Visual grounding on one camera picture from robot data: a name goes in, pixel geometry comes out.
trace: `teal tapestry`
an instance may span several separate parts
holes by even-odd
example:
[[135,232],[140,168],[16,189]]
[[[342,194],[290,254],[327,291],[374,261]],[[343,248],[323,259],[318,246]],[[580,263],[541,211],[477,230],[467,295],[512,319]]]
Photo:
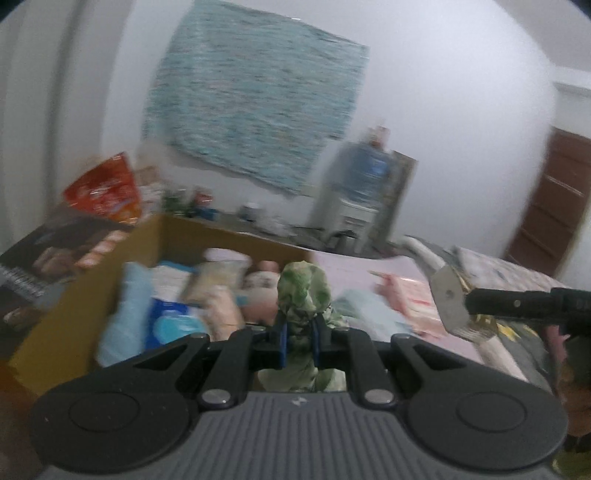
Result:
[[369,49],[298,19],[197,1],[161,62],[144,135],[297,193],[342,138]]

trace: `metal screw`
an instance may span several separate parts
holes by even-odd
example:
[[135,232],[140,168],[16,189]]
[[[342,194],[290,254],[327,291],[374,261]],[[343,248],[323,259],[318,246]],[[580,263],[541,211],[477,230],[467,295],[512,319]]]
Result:
[[224,405],[227,403],[230,398],[230,392],[226,390],[222,390],[221,388],[212,388],[211,390],[207,390],[201,395],[201,398],[204,402],[209,403],[210,405]]
[[365,400],[374,405],[386,405],[394,399],[394,394],[388,390],[374,388],[365,392]]

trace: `cardboard box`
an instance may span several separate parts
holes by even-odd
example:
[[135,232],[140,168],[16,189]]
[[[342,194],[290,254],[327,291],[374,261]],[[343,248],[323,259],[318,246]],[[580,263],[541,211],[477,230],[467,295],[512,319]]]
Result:
[[68,284],[100,263],[131,230],[62,206],[0,255],[0,361],[13,356]]
[[123,264],[135,261],[153,267],[169,260],[196,265],[211,247],[249,255],[254,265],[274,260],[282,268],[291,262],[311,261],[311,253],[301,248],[156,215],[69,285],[57,306],[33,327],[10,359],[12,374],[35,395],[87,374],[94,368],[100,334],[117,305]]

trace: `packaged item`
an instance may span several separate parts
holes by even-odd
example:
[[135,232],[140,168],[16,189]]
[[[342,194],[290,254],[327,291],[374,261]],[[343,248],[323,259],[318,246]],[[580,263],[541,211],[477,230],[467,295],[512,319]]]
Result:
[[174,184],[167,185],[162,196],[162,211],[183,217],[190,210],[192,205],[187,201],[187,189]]
[[156,166],[144,167],[135,171],[135,184],[138,186],[142,202],[142,220],[162,209],[164,185]]
[[215,208],[208,208],[208,207],[195,207],[193,209],[193,213],[191,218],[202,218],[204,220],[209,220],[210,222],[217,222],[217,217],[219,216],[219,211]]
[[112,232],[109,232],[109,235],[107,235],[104,238],[104,240],[108,242],[115,242],[116,244],[118,244],[119,242],[125,240],[127,237],[129,237],[128,232],[123,232],[121,230],[113,230]]
[[160,344],[166,345],[192,333],[207,333],[207,329],[199,319],[191,315],[167,311],[156,320],[152,332]]
[[117,244],[115,242],[109,242],[108,240],[103,240],[102,242],[95,245],[95,247],[91,250],[91,252],[105,255],[109,252],[112,252]]
[[90,252],[76,262],[76,266],[85,270],[97,266],[103,256],[100,253]]
[[211,289],[216,286],[227,287],[235,292],[242,284],[244,273],[251,266],[249,256],[233,250],[210,248],[204,256],[207,262],[199,266],[199,275],[187,288],[183,296],[185,303],[203,304]]
[[407,319],[415,333],[441,337],[447,334],[431,295],[429,285],[397,275],[380,275],[382,293],[394,310]]
[[162,317],[165,312],[170,315],[188,315],[189,307],[182,303],[154,299],[152,309],[150,310],[150,316],[148,317],[148,335],[146,336],[145,341],[146,350],[162,346],[162,343],[160,343],[160,340],[158,340],[155,335],[154,326],[157,320]]
[[[276,262],[261,262],[267,268],[275,268]],[[272,326],[278,311],[277,284],[279,273],[275,271],[258,271],[247,275],[244,279],[241,310],[245,322],[264,323]]]
[[199,188],[195,191],[193,204],[195,207],[211,207],[213,202],[212,192],[208,189]]
[[141,201],[127,155],[120,153],[86,172],[64,191],[77,210],[134,225],[142,216]]
[[206,299],[205,320],[211,330],[212,340],[228,340],[230,335],[244,327],[244,319],[236,305],[233,293],[224,286],[214,286]]

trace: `wooden door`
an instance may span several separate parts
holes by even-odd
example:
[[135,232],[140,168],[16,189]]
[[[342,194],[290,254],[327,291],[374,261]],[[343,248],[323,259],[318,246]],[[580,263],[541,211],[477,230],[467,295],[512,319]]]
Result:
[[555,129],[544,171],[505,259],[554,275],[576,237],[591,192],[591,140]]

